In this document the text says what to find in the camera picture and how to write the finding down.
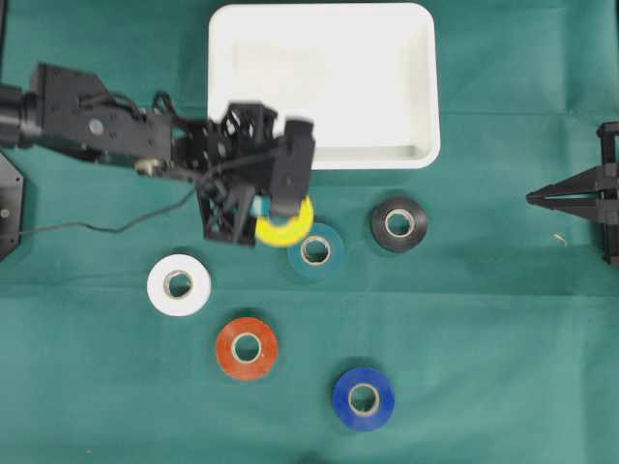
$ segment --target metal bracket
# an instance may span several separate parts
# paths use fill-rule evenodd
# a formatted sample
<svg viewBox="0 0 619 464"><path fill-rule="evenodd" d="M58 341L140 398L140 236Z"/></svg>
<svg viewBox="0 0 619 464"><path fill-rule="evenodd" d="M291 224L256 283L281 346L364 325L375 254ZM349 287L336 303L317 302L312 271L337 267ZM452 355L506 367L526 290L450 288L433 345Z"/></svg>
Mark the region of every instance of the metal bracket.
<svg viewBox="0 0 619 464"><path fill-rule="evenodd" d="M526 200L532 205L601 224L604 261L619 266L619 164L615 153L619 123L602 124L597 135L600 138L602 164L557 184L532 191Z"/></svg>
<svg viewBox="0 0 619 464"><path fill-rule="evenodd" d="M0 261L19 245L24 178L0 153Z"/></svg>

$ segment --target teal tape roll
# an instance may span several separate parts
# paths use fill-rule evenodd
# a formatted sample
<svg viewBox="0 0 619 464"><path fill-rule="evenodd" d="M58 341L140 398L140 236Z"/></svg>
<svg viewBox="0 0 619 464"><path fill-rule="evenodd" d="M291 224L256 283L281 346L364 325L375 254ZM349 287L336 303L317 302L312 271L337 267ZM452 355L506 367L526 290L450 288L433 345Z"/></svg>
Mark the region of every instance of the teal tape roll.
<svg viewBox="0 0 619 464"><path fill-rule="evenodd" d="M323 253L312 255L311 248L314 246L322 246ZM339 269L344 254L344 242L336 229L315 223L301 243L288 249L288 262L300 276L320 280Z"/></svg>

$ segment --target black cable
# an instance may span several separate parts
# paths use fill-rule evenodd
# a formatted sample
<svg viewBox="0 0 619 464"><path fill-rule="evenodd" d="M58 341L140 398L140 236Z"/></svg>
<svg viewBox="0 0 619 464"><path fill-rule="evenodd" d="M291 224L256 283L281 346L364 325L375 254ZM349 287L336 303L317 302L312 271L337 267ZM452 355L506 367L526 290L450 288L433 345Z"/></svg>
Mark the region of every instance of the black cable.
<svg viewBox="0 0 619 464"><path fill-rule="evenodd" d="M124 102L129 106L129 110L131 111L134 119L141 117L142 113L137 107L137 104L135 104L135 101L119 92L101 92L100 94L84 96L79 99L79 106L97 106L109 102L117 103L117 100Z"/></svg>
<svg viewBox="0 0 619 464"><path fill-rule="evenodd" d="M233 169L235 167L241 167L241 166L245 166L248 164L254 164L254 163L258 163L258 162L262 162L262 161L266 161L266 160L270 160L272 158L274 158L275 155L256 155L256 156L252 156L252 157L244 157L244 158L238 158L238 159L232 159L230 161L226 161L223 162L221 164L218 164L217 166L212 167L211 169L209 169L208 171L206 171L204 173L204 175L202 175L202 177L200 177L200 179L198 179L195 184L193 185L192 189L190 191L188 191L185 195L183 195L183 197L175 202L172 203L170 205L164 206L163 208L159 208L155 211L152 211L151 213L147 213L145 215L141 215L138 216L132 220L130 220L129 222L127 222L124 225L121 225L120 227L116 227L116 228L112 228L112 227L99 227L93 224L90 224L88 222L82 222L82 221L73 221L73 222L62 222L59 224L53 224L53 225L48 225L46 227L39 227L36 229L28 229L28 230L21 230L15 234L5 234L5 235L0 235L0 239L9 239L14 237L15 235L18 236L24 236L24 235L32 235L32 234L38 234L40 232L49 232L52 230L58 230L58 229L64 229L64 228L68 228L68 227L84 227L86 229L95 231L95 232L103 232L103 233L107 233L107 234L120 234L122 232L125 232L129 229L131 229L132 227L138 225L140 222L143 222L145 220L151 219L151 218L155 218L157 216L161 216L164 215L166 213L169 213L171 211L177 210L181 207L183 207L189 200L190 198L192 198L193 194L197 191L199 191L200 188L202 188L204 186L204 184L206 184L207 181L209 181L211 178L213 178L214 174L222 174L223 171L226 171L228 169Z"/></svg>

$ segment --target tape roll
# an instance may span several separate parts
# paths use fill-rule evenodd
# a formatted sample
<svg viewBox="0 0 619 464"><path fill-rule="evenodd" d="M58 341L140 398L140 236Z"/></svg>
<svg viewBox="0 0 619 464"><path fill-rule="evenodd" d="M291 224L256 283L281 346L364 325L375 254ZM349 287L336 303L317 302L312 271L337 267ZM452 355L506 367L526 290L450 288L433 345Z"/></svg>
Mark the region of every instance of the tape roll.
<svg viewBox="0 0 619 464"><path fill-rule="evenodd" d="M258 352L252 360L242 360L236 351L237 342L245 335L258 342ZM217 362L221 369L238 380L263 377L278 358L278 339L271 328L254 317L241 317L228 323L216 342Z"/></svg>
<svg viewBox="0 0 619 464"><path fill-rule="evenodd" d="M312 259L308 248L310 244L318 242L326 250L322 259ZM316 223L306 238L288 251L288 262L300 276L310 279L321 279L335 273L344 261L344 242L339 233L327 224Z"/></svg>
<svg viewBox="0 0 619 464"><path fill-rule="evenodd" d="M389 222L393 216L401 216L408 224L403 231L394 231ZM371 215L371 232L382 247L396 253L404 253L416 247L427 232L427 215L419 203L405 196L389 198L374 208Z"/></svg>
<svg viewBox="0 0 619 464"><path fill-rule="evenodd" d="M170 289L176 276L185 276L189 289L175 297ZM211 296L211 276L202 263L187 254L172 254L157 263L146 283L153 306L168 316L189 316L199 311Z"/></svg>
<svg viewBox="0 0 619 464"><path fill-rule="evenodd" d="M268 217L259 217L255 224L255 238L271 247L292 247L301 242L313 224L313 206L309 197L301 202L299 215L282 225L273 224Z"/></svg>
<svg viewBox="0 0 619 464"><path fill-rule="evenodd" d="M360 411L353 405L353 390L360 387L369 388L374 393L374 403L368 411ZM396 407L396 396L382 372L358 367L339 377L333 389L332 404L344 425L358 432L369 432L389 420Z"/></svg>

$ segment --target white tray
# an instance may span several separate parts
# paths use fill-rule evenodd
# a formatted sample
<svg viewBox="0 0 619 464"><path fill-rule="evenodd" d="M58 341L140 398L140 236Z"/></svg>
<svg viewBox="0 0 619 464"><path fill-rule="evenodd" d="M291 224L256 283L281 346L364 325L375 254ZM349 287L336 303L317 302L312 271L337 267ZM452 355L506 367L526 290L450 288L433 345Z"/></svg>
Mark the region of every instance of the white tray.
<svg viewBox="0 0 619 464"><path fill-rule="evenodd" d="M208 113L314 121L314 169L408 169L440 151L434 22L412 3L229 5L209 24Z"/></svg>

